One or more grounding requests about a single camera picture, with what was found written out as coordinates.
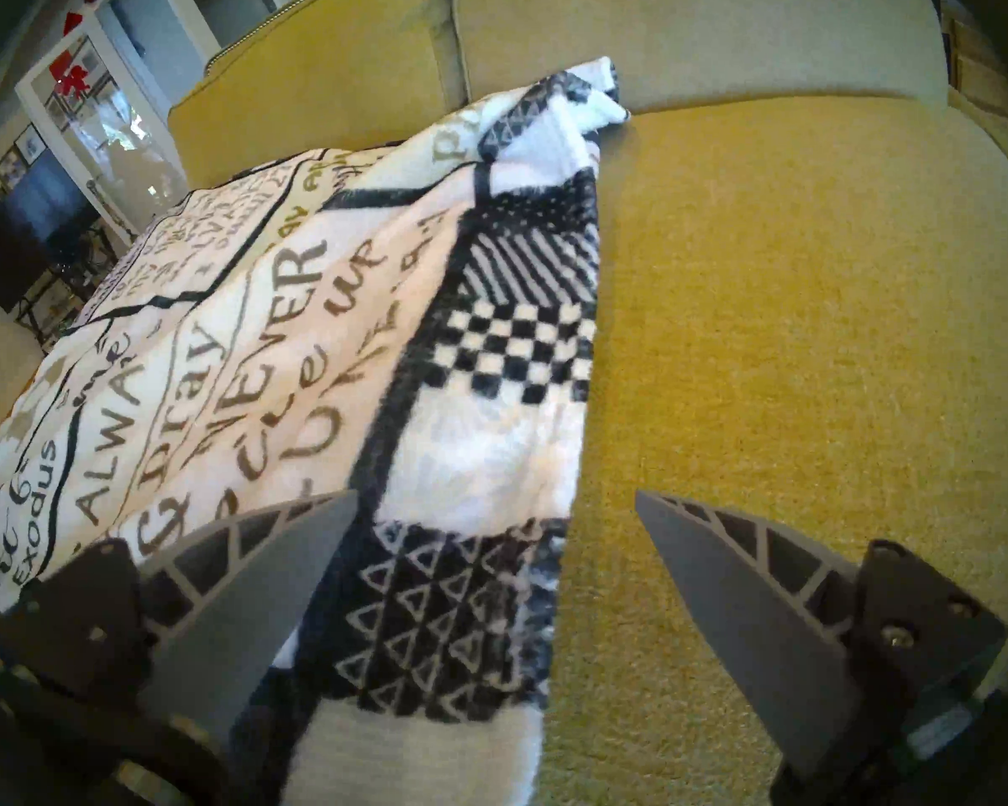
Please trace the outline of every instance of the fleece blanket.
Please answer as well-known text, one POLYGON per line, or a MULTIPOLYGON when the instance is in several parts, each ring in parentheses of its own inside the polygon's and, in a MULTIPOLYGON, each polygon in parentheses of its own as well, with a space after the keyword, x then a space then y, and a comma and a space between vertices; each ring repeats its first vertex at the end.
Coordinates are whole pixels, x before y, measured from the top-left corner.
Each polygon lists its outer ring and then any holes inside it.
POLYGON ((352 488, 248 800, 522 803, 593 365, 608 60, 157 220, 0 427, 0 613, 99 539, 352 488))

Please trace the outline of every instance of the seat cushion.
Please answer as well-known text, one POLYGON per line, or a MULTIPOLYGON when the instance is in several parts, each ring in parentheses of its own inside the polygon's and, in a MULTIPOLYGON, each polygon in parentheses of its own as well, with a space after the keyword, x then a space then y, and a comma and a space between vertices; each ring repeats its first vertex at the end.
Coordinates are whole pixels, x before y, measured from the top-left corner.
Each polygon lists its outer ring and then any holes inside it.
POLYGON ((946 103, 930 0, 456 0, 472 98, 609 55, 634 112, 799 94, 946 103))
POLYGON ((466 101, 451 0, 306 0, 171 108, 192 186, 312 147, 409 138, 466 101))
POLYGON ((765 803, 778 756, 635 489, 855 561, 891 537, 1008 622, 1008 162, 952 109, 786 98, 637 116, 605 138, 599 186, 539 793, 765 803))

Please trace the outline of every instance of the back cushion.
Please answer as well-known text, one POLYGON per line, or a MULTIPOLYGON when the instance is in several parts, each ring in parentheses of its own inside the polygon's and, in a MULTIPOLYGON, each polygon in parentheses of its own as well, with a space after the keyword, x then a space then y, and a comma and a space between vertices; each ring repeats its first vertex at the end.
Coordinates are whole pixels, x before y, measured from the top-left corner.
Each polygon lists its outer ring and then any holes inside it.
POLYGON ((609 55, 635 112, 798 94, 948 102, 930 0, 456 0, 473 99, 609 55))
POLYGON ((409 138, 464 104, 451 0, 306 0, 215 60, 168 115, 210 186, 312 147, 409 138))

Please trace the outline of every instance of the sofa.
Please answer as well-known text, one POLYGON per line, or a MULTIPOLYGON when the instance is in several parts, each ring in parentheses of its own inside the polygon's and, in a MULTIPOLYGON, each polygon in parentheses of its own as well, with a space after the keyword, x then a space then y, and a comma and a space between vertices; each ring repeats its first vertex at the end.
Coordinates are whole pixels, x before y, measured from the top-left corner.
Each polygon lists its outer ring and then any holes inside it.
POLYGON ((408 138, 598 55, 634 117, 602 141, 537 799, 761 803, 778 755, 635 490, 760 514, 852 560, 894 539, 1008 624, 1008 159, 948 103, 934 2, 296 0, 168 123, 210 186, 408 138))

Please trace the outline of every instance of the checkered pattern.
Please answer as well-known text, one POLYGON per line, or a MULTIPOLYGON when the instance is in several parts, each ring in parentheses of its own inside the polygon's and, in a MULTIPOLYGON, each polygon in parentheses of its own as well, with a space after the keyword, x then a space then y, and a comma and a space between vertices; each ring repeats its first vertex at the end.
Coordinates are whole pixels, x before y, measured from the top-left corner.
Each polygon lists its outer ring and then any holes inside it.
POLYGON ((572 401, 585 403, 595 310, 594 303, 546 308, 493 305, 484 299, 454 308, 424 382, 437 389, 469 382, 471 390, 487 399, 523 404, 540 404, 570 390, 572 401))

